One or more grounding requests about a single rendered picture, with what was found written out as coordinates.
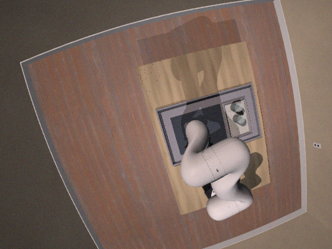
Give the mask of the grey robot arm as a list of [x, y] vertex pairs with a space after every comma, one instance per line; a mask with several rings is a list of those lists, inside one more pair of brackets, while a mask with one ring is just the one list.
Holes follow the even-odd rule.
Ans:
[[209, 129], [199, 120], [189, 122], [185, 134], [189, 142], [180, 164], [180, 174], [192, 187], [211, 183], [214, 193], [206, 204], [209, 216], [221, 221], [248, 208], [253, 202], [252, 193], [247, 186], [237, 182], [251, 160], [245, 142], [230, 137], [209, 147]]

